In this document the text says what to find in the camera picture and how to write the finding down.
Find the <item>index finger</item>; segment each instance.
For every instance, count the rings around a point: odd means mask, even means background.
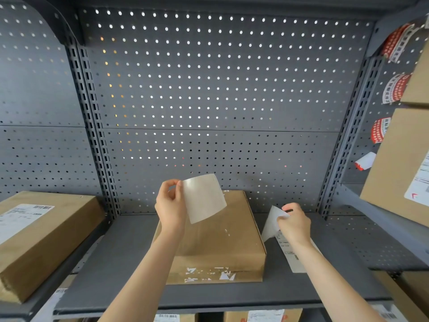
[[[292,202],[292,203],[288,203],[288,204],[285,204],[284,206],[282,206],[282,210],[283,211],[287,211],[287,210],[298,211],[298,210],[302,210],[302,209],[298,203]]]
[[[168,181],[164,181],[161,184],[160,190],[158,192],[158,196],[160,197],[168,197],[168,190],[171,186],[176,185],[179,180],[177,178],[169,179]]]

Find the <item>person's right arm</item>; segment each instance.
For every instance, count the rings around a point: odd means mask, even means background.
[[[282,210],[290,210],[290,217],[277,219],[284,237],[292,245],[307,271],[323,305],[333,322],[385,322],[378,313],[348,284],[310,241],[310,219],[297,203],[289,203]]]

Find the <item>shelf surface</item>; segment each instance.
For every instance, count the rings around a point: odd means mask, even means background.
[[[334,200],[339,204],[351,205],[378,224],[416,257],[429,265],[429,228],[406,219],[360,198],[363,184],[339,184]]]
[[[51,276],[40,285],[39,288],[23,304],[7,303],[0,301],[1,319],[24,319],[29,321],[40,310],[45,302],[56,291],[63,280],[78,264],[82,256],[88,251],[91,245],[105,233],[108,225],[104,221],[68,256],[66,260],[51,274]]]
[[[351,286],[368,301],[391,301],[389,293],[371,271],[335,237],[326,222],[318,214],[309,213],[308,216],[312,220],[314,242]],[[255,214],[260,230],[266,217],[267,214]],[[54,313],[60,316],[101,315],[149,249],[157,224],[156,215],[119,216]],[[159,312],[322,307],[307,274],[292,273],[276,240],[269,239],[265,246],[263,282],[169,285],[161,297]]]

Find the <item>hand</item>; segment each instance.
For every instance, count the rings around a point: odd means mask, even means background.
[[[282,206],[283,211],[292,209],[290,217],[278,217],[277,222],[283,236],[291,243],[292,247],[311,245],[310,224],[311,220],[304,214],[297,203],[288,203]]]
[[[162,183],[155,203],[155,210],[161,221],[161,233],[183,237],[187,211],[182,181],[170,179]]]

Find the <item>person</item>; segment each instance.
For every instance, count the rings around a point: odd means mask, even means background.
[[[187,212],[182,181],[170,179],[162,183],[155,209],[162,231],[99,322],[154,320],[175,252],[185,234]],[[384,322],[311,244],[311,222],[299,204],[282,207],[284,211],[290,209],[293,210],[290,217],[279,217],[278,224],[304,265],[332,321]]]

